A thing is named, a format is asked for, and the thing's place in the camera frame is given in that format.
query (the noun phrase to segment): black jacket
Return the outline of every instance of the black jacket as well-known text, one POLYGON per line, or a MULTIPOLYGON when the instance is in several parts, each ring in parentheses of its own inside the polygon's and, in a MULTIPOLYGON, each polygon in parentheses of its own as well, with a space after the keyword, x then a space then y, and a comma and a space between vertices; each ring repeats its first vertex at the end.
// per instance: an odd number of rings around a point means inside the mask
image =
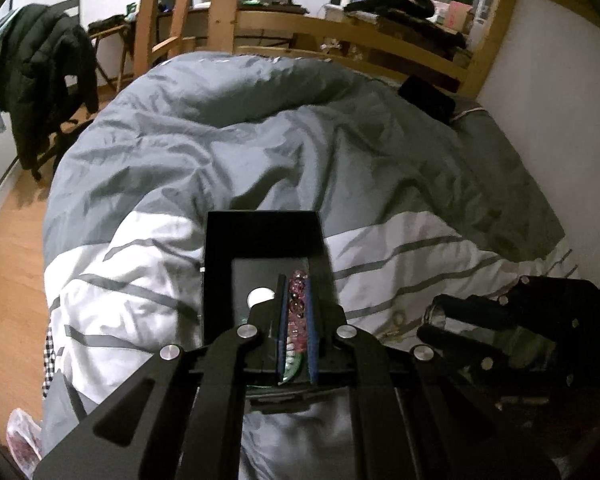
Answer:
POLYGON ((36 164, 48 135, 81 103, 98 111, 96 57, 85 30, 64 12, 29 5, 14 17, 0 54, 0 109, 11 116, 18 157, 36 164), (64 77, 77 76, 68 91, 64 77))

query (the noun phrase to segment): bed headboard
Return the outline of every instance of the bed headboard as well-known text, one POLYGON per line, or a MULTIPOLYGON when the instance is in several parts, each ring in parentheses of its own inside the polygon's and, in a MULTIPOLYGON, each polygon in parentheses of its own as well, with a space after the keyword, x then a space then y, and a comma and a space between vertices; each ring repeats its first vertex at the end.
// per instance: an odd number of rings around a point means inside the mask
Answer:
MULTIPOLYGON (((376 30, 351 23, 330 22, 283 12, 263 12, 258 10, 240 10, 238 0, 211 0, 208 10, 208 39, 200 47, 196 38, 183 37, 183 31, 189 14, 190 0, 176 0, 171 20, 170 36, 159 44, 154 44, 155 23, 158 0, 141 0, 136 28, 136 49, 134 76, 147 72, 156 59, 167 54, 177 56, 199 48, 235 54, 259 54, 262 56, 317 57, 331 59, 360 72, 371 75, 387 76, 403 82, 408 76, 370 62, 351 59, 346 56, 317 50, 298 50, 294 48, 235 46, 235 32, 238 28, 254 30, 275 30, 287 34, 305 34, 313 36, 317 44, 324 38, 333 38, 355 45, 372 48, 423 65, 459 83, 458 94, 475 98, 484 84, 500 45, 509 28, 509 22, 516 0, 494 0, 490 18, 480 45, 467 68, 434 54, 424 48, 376 30)), ((571 9, 584 18, 600 26, 600 19, 588 0, 553 0, 571 9)))

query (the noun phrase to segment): checkered fabric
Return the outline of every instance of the checkered fabric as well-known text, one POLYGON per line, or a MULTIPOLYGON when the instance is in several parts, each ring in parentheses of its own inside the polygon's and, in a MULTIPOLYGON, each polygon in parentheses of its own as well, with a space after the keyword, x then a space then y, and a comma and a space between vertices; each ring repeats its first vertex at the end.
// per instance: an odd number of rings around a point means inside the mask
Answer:
POLYGON ((51 325, 46 329, 45 339, 45 380, 42 383, 42 397, 46 398, 46 394, 51 386, 51 380, 54 378, 56 370, 56 352, 54 351, 54 338, 51 335, 51 325))

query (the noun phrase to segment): silver screw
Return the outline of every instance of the silver screw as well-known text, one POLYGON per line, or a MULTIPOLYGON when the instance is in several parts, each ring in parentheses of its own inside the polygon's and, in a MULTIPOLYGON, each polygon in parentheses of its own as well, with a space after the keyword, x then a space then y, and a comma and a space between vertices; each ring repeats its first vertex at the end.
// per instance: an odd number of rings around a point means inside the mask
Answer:
POLYGON ((238 335, 242 339, 249 339, 258 333, 258 329, 250 324, 240 325, 238 327, 238 335))
POLYGON ((176 345, 167 345, 160 348, 160 357, 165 361, 171 361, 180 355, 180 349, 176 345))
POLYGON ((480 368, 482 368, 485 371, 491 370, 493 368, 493 359, 491 359, 490 357, 485 357, 480 363, 480 368))
POLYGON ((417 345, 412 352, 418 361, 431 361, 435 355, 433 348, 428 345, 417 345))
POLYGON ((336 334, 343 339, 351 339, 352 337, 355 337, 357 333, 356 327, 351 325, 340 325, 336 329, 336 334))

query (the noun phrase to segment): cardboard box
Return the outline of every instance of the cardboard box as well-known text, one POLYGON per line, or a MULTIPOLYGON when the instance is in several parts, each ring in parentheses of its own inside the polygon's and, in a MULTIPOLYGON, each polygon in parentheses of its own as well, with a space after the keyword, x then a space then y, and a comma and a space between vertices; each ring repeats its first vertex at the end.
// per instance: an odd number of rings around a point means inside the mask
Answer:
POLYGON ((449 3, 443 25, 452 28, 453 30, 457 30, 458 32, 462 32, 466 22, 474 18, 474 15, 469 12, 471 9, 471 5, 461 4, 460 2, 449 3))

